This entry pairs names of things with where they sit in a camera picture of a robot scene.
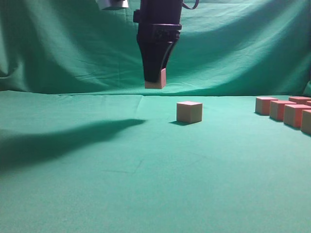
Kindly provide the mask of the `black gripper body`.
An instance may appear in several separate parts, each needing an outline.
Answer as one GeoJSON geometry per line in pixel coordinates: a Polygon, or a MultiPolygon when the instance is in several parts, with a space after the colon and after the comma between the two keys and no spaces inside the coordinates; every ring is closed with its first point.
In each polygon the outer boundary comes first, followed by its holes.
{"type": "Polygon", "coordinates": [[[137,43],[176,42],[180,37],[181,0],[142,0],[134,11],[138,24],[137,43]]]}

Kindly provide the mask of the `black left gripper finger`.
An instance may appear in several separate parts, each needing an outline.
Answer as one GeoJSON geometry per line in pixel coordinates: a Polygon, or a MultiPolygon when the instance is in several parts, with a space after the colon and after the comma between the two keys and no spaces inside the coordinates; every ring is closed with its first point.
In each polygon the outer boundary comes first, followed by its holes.
{"type": "Polygon", "coordinates": [[[171,42],[138,42],[143,62],[145,81],[155,83],[159,79],[162,70],[162,62],[170,43],[171,42]]]}

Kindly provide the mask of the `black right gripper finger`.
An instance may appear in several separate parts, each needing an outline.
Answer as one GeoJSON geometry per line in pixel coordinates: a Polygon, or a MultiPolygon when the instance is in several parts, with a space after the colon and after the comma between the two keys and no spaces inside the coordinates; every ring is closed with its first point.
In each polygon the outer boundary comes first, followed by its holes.
{"type": "Polygon", "coordinates": [[[168,49],[165,53],[165,56],[164,56],[164,59],[163,59],[163,62],[162,62],[162,66],[161,66],[161,69],[165,69],[167,67],[167,63],[168,63],[168,60],[169,60],[169,57],[174,49],[174,47],[176,46],[177,44],[177,41],[175,42],[171,42],[168,46],[168,49]]]}

